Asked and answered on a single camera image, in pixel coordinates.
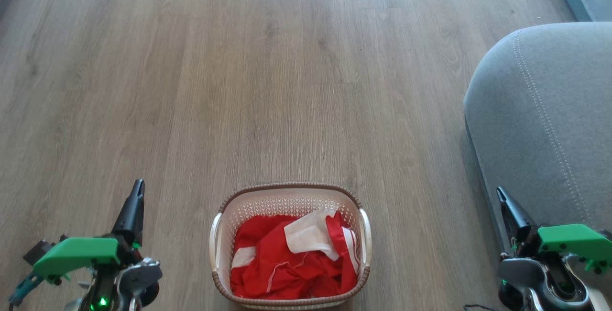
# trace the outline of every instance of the white cloth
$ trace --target white cloth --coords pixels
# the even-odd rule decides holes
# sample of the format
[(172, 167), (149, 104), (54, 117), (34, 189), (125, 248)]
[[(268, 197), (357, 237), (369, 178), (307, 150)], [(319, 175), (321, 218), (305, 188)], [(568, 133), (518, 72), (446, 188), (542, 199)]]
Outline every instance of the white cloth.
[(239, 248), (234, 254), (234, 259), (231, 262), (231, 268), (245, 267), (255, 259), (255, 246)]
[(352, 269), (355, 270), (355, 274), (359, 269), (359, 263), (357, 262), (357, 255), (355, 254), (355, 250), (357, 250), (357, 239), (355, 238), (355, 233), (348, 228), (343, 227), (342, 233), (345, 236), (346, 248), (348, 250), (348, 256), (350, 258), (350, 263), (352, 264)]
[(335, 213), (335, 209), (320, 209), (304, 215), (285, 226), (284, 235), (287, 239), (289, 250), (293, 254), (320, 250), (332, 261), (337, 261), (339, 255), (329, 236), (328, 226), (325, 221), (327, 217), (334, 217)]

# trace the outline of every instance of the gray sofa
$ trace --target gray sofa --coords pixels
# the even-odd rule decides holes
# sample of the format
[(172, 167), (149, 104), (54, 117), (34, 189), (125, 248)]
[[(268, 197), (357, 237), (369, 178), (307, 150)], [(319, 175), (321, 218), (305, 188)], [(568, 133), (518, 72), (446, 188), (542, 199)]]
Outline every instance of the gray sofa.
[[(537, 223), (612, 231), (612, 22), (509, 34), (482, 59), (464, 101), (502, 249), (498, 186)], [(612, 300), (612, 279), (588, 283)]]

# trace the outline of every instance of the white stripe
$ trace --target white stripe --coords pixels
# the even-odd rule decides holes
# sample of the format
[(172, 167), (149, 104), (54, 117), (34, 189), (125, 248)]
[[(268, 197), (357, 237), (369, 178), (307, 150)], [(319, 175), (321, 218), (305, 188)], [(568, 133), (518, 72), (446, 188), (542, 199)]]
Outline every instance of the white stripe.
[(231, 268), (244, 267), (249, 265), (255, 259), (255, 246), (248, 246), (236, 250), (234, 260), (231, 262)]
[(278, 267), (280, 267), (280, 266), (284, 266), (284, 265), (288, 265), (288, 264), (289, 264), (289, 261), (283, 262), (283, 263), (281, 263), (279, 265), (276, 265), (274, 267), (274, 270), (272, 271), (272, 274), (270, 275), (270, 278), (268, 279), (268, 288), (266, 290), (266, 293), (270, 293), (270, 291), (272, 290), (272, 279), (274, 278), (274, 274), (276, 274), (276, 269)]
[(293, 268), (297, 268), (297, 267), (301, 267), (304, 265), (304, 262), (306, 262), (306, 255), (310, 254), (311, 252), (306, 252), (306, 254), (304, 255), (304, 257), (302, 257), (302, 263), (300, 263), (299, 265), (293, 267)]
[(342, 228), (342, 232), (345, 235), (346, 248), (348, 249), (348, 255), (350, 257), (350, 263), (352, 268), (355, 270), (355, 274), (359, 268), (357, 258), (355, 257), (355, 233), (348, 228)]

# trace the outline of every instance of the white plastic basket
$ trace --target white plastic basket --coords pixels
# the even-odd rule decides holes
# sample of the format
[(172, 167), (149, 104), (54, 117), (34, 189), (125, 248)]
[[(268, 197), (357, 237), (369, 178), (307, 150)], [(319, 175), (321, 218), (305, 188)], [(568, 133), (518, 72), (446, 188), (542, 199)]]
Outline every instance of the white plastic basket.
[[(345, 294), (305, 300), (253, 300), (239, 298), (230, 289), (234, 237), (246, 220), (255, 215), (293, 215), (302, 217), (323, 208), (338, 209), (357, 239), (358, 282)], [(312, 310), (339, 305), (352, 298), (365, 285), (372, 260), (372, 233), (368, 216), (359, 200), (347, 189), (329, 184), (267, 184), (236, 191), (219, 209), (212, 222), (208, 253), (212, 279), (229, 300), (252, 309)]]

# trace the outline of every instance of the green 3d-printed part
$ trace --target green 3d-printed part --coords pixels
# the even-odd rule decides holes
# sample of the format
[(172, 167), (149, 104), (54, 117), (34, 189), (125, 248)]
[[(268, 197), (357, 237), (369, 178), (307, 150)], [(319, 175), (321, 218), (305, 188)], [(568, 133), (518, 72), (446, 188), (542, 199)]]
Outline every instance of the green 3d-printed part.
[(56, 278), (94, 263), (120, 263), (119, 243), (114, 238), (71, 237), (57, 243), (37, 261), (33, 269), (50, 283)]
[(586, 270), (602, 273), (612, 265), (612, 241), (584, 224), (542, 227), (537, 230), (542, 245), (539, 252), (579, 255), (586, 259)]

